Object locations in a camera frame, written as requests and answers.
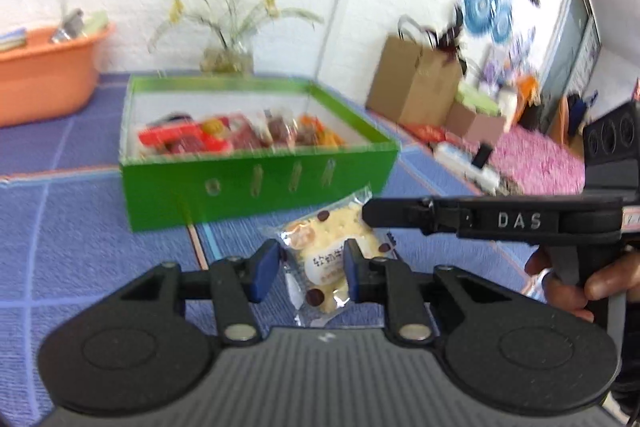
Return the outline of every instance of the snack package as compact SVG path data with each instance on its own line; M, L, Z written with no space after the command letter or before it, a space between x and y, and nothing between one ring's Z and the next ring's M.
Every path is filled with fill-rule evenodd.
M260 126L241 113L216 115L200 124L208 136L225 140L233 150L256 150L271 146L272 140L265 125Z
M141 156L193 153L230 153L228 140L207 134L191 120L165 120L149 124L138 131Z
M460 143L460 139L443 127L421 124L407 124L402 126L409 134L417 138L426 146L435 146L438 143L448 142L454 145Z
M298 118L298 146L342 147L345 142L318 118L303 114Z
M355 239L367 259L395 256L392 236L374 232L362 220L362 206L370 198L371 191L364 188L268 231L287 248L287 290L300 326L322 328L350 301L343 268L347 239Z
M293 149L296 146L296 138L298 136L298 126L289 111L281 110L264 112L267 129L271 139L273 139L274 147L288 147Z

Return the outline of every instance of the snack box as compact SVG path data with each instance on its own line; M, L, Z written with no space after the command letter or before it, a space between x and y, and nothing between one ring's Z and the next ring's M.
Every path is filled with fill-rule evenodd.
M149 123L174 112L203 121L277 107L318 117L346 145L145 155L138 139ZM366 185L377 193L398 152L398 143L336 96L290 78L132 77L120 132L120 170L135 232L327 203Z

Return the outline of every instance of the finger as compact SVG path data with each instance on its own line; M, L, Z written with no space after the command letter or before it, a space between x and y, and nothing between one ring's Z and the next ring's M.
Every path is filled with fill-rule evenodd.
M640 285L640 252L633 251L594 273L584 286L589 300L598 301Z
M634 286L626 293L629 302L640 302L640 286Z
M553 274L547 275L542 281L546 301L556 308L567 312L581 310L587 305L587 297L582 288L569 286Z
M551 258L543 248L538 248L533 255L529 257L527 264L524 266L524 271L527 275L533 276L539 274L546 268L551 268Z
M574 314L579 319L583 319L587 322L593 322L593 313L588 310L573 310L572 314Z

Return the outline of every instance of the cardboard box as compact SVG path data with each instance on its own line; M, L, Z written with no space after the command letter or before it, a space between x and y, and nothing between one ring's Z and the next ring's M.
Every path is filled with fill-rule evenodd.
M140 155L138 131L173 111L195 120L287 107L320 118L346 146ZM338 98L309 81L217 75L133 77L120 135L120 169L134 232L328 203L385 186L399 146Z
M402 125L442 126L461 79L455 58L389 35L366 107Z
M504 132L505 118L476 113L460 102L451 105L444 127L469 142L486 142L495 146Z

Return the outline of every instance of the pink blanket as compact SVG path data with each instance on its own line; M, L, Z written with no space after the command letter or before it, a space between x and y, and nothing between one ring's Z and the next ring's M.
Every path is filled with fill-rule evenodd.
M500 137L489 162L513 178L524 194L577 194L584 186L581 159L548 136L519 125Z

